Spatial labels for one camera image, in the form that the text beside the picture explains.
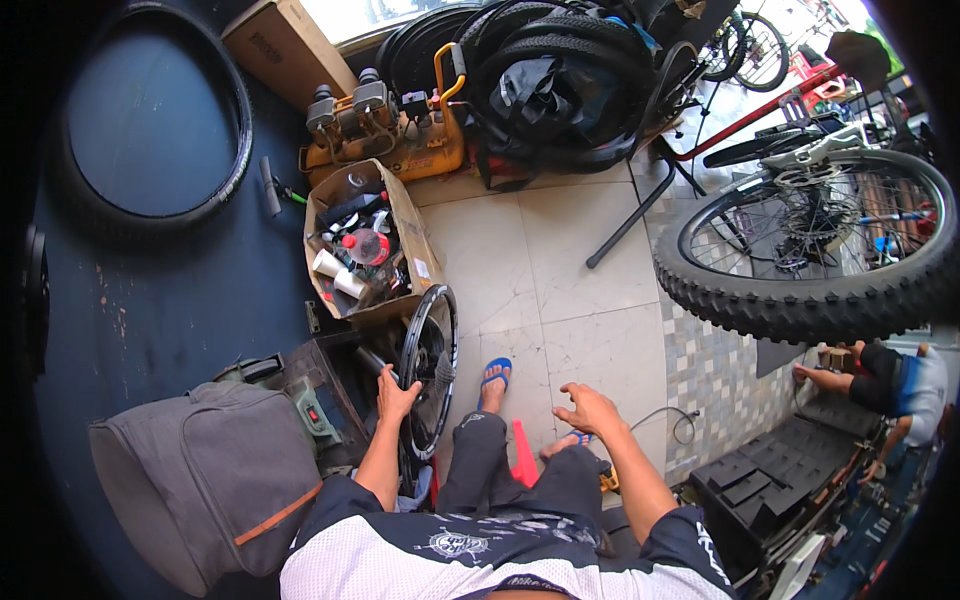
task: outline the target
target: paper cup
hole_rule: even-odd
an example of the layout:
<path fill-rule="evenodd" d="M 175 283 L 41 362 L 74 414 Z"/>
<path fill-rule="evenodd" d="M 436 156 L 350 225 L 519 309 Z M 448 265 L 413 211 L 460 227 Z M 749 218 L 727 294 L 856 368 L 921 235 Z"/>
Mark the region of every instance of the paper cup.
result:
<path fill-rule="evenodd" d="M 346 267 L 333 278 L 333 287 L 344 294 L 360 300 L 360 295 L 367 289 L 363 279 L 351 273 Z"/>
<path fill-rule="evenodd" d="M 344 263 L 340 262 L 336 256 L 326 250 L 317 252 L 317 257 L 313 260 L 313 270 L 320 275 L 336 277 L 337 274 L 345 268 Z"/>

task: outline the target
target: black bag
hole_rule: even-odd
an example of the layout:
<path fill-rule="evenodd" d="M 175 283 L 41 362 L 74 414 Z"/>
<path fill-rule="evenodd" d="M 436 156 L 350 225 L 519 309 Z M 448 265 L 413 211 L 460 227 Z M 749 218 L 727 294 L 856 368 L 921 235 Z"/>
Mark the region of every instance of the black bag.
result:
<path fill-rule="evenodd" d="M 320 491 L 290 399 L 247 383 L 205 383 L 94 423 L 89 434 L 133 547 L 194 596 L 224 573 L 278 569 Z"/>

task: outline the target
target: shorts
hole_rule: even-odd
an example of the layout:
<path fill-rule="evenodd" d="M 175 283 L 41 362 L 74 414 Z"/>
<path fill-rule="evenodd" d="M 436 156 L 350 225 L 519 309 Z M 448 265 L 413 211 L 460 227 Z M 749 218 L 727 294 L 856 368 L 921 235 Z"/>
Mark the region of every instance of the shorts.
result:
<path fill-rule="evenodd" d="M 850 400 L 875 413 L 894 416 L 902 365 L 899 352 L 880 344 L 868 344 L 860 352 L 860 366 L 872 376 L 853 376 Z"/>

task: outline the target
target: yellow tool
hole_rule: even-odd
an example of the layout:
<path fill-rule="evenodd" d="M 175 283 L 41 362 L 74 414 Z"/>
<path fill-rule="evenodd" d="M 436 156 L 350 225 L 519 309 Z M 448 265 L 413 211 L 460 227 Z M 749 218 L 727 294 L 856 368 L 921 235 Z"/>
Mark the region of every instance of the yellow tool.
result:
<path fill-rule="evenodd" d="M 603 492 L 620 493 L 620 480 L 610 461 L 600 461 L 600 493 Z"/>
<path fill-rule="evenodd" d="M 441 57 L 453 58 L 457 81 L 444 89 Z M 464 135 L 453 116 L 449 99 L 467 80 L 460 46 L 450 42 L 433 57 L 439 99 L 426 99 L 428 118 L 408 118 L 396 109 L 393 92 L 376 71 L 360 75 L 360 86 L 347 98 L 334 99 L 318 88 L 307 111 L 307 129 L 314 143 L 300 148 L 299 166 L 311 187 L 351 162 L 376 157 L 401 181 L 418 180 L 460 168 Z"/>

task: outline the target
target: window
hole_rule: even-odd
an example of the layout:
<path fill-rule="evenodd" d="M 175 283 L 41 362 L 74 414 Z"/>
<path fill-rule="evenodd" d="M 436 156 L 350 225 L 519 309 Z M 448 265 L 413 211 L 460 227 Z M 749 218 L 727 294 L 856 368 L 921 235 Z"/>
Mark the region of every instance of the window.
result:
<path fill-rule="evenodd" d="M 300 0 L 330 43 L 338 44 L 466 0 Z"/>

